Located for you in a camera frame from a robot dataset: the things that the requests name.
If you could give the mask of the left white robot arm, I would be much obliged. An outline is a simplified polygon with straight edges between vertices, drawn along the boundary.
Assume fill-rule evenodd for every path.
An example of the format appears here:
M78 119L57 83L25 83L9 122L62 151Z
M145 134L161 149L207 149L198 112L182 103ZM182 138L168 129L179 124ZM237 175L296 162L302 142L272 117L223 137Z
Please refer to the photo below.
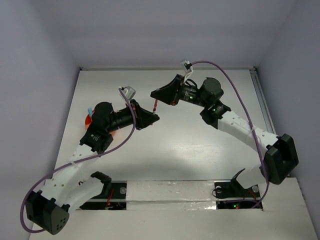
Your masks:
M129 103L118 111L114 111L110 102L98 103L67 166L51 173L44 186L28 195L27 218L42 231L58 234L74 210L93 197L104 198L110 194L112 179L100 171L90 172L90 165L107 152L114 131L127 126L142 130L160 119L157 114L140 107L134 99Z

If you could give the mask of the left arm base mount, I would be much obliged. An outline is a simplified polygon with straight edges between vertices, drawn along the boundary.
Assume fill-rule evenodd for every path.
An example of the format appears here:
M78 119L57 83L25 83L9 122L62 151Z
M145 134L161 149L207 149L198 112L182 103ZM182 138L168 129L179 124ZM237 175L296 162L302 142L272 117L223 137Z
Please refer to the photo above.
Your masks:
M109 189L91 198L79 208L81 210L126 210L127 182L112 182Z

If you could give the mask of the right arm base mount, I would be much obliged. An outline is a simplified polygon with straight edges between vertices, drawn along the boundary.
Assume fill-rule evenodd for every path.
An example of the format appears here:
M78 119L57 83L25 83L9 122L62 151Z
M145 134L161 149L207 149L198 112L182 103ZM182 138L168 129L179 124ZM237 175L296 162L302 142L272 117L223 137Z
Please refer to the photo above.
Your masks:
M236 180L244 170L239 171L230 181L218 181L214 184L211 195L217 199L218 210L263 209L258 199L260 193L254 193L252 188L243 188Z

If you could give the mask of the red gel pen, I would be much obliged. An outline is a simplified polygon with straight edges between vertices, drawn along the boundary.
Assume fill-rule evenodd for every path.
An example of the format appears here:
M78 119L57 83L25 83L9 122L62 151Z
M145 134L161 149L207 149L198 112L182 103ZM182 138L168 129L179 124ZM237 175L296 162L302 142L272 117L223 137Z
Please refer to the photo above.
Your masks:
M154 115L156 114L157 106L158 106L158 100L156 99L156 100L154 101L153 111L152 111L152 113L153 113Z

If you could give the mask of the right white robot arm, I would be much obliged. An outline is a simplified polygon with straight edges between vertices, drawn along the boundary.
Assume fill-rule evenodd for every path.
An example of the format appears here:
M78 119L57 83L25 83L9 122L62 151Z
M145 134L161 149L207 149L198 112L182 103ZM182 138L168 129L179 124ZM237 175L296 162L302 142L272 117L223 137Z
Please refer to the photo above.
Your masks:
M235 196L242 196L253 185L265 181L280 185L299 163L294 139L286 133L279 136L250 124L221 102L223 94L221 84L215 78L207 77L201 87L196 87L187 84L178 74L167 85L152 91L150 96L171 106L185 101L203 107L200 116L206 124L261 153L261 164L240 170L232 178L230 190Z

